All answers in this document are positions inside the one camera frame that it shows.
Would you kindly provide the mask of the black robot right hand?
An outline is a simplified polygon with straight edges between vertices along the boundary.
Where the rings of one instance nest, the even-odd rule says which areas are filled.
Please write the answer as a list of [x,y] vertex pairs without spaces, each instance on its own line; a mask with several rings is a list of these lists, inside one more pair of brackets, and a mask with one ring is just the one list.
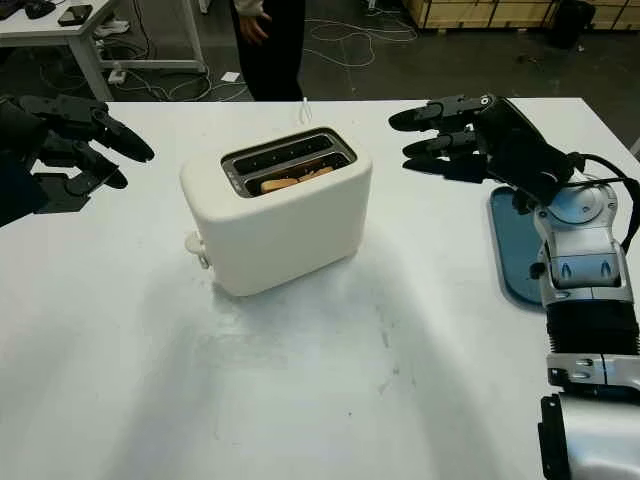
[[403,167],[446,180],[496,180],[548,206],[573,175],[567,155],[550,145],[508,99],[485,94],[432,99],[389,117],[401,132],[437,135],[405,146]]

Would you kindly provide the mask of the person's bare hand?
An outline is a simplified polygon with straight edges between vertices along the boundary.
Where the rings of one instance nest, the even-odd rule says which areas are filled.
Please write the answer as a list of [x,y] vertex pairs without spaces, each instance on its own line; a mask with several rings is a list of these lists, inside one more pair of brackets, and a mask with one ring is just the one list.
[[243,39],[249,44],[261,45],[269,38],[269,35],[262,28],[262,24],[271,21],[272,18],[266,13],[258,16],[240,16],[239,27]]

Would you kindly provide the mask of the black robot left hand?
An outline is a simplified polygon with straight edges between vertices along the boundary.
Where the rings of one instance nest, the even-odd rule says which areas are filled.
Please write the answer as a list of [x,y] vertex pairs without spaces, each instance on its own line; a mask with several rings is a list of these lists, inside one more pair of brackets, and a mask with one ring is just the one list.
[[117,164],[90,146],[136,162],[155,156],[106,103],[59,95],[1,98],[1,225],[30,214],[80,211],[102,186],[124,189]]

